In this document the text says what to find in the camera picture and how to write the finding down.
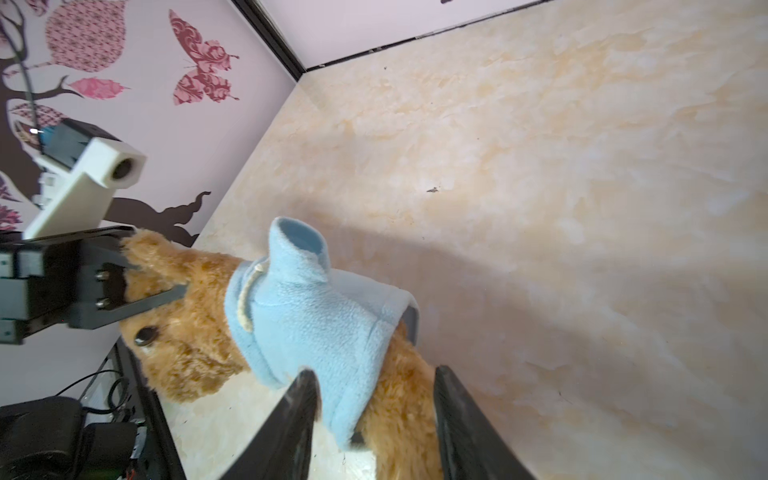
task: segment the black eye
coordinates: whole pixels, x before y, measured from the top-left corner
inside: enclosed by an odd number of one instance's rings
[[[134,343],[136,343],[137,346],[147,346],[152,342],[154,342],[156,338],[157,338],[157,327],[145,326],[143,329],[139,330],[136,333],[136,338],[134,338]]]

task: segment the marble table surface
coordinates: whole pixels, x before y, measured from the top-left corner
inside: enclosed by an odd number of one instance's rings
[[[305,75],[196,247],[317,227],[541,479],[768,478],[767,85],[764,0],[547,2]],[[188,478],[280,393],[165,403]]]

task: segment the stuffed animal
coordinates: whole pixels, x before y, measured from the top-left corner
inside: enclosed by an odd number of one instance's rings
[[[249,369],[268,386],[283,386],[298,374],[291,371],[296,366],[311,366],[318,375],[323,422],[342,448],[349,445],[350,430],[362,434],[376,456],[378,480],[442,478],[434,369],[409,341],[415,325],[395,318],[409,306],[410,294],[331,269],[322,236],[292,219],[273,223],[268,261],[179,250],[146,230],[123,247],[139,267],[125,274],[126,300],[187,285],[184,298],[120,324],[149,385],[161,395],[193,401]],[[342,333],[337,342],[324,330],[328,315]],[[305,318],[307,329],[296,340]],[[135,342],[147,326],[156,337]],[[371,339],[363,339],[365,331],[374,330]],[[280,348],[270,347],[276,342]],[[363,367],[350,369],[351,362]],[[340,389],[346,380],[359,385]]]

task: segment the toy clothing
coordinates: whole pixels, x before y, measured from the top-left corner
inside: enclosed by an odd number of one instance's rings
[[[415,341],[418,306],[405,290],[331,269],[325,239],[303,222],[276,218],[269,246],[268,266],[243,262],[227,287],[232,337],[269,387],[312,369],[323,423],[347,449],[401,318]]]

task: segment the brown plush toy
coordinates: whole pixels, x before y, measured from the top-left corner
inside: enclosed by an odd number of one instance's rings
[[[126,300],[187,285],[184,298],[123,320],[123,339],[141,360],[161,395],[190,402],[215,393],[249,367],[224,315],[227,285],[240,258],[179,250],[159,233],[139,231],[124,241],[124,255],[140,267],[126,273]],[[157,328],[146,346],[134,342],[145,326]],[[406,339],[402,323],[389,342],[379,380],[357,424],[376,456],[378,480],[438,480],[442,467],[432,401],[434,369]]]

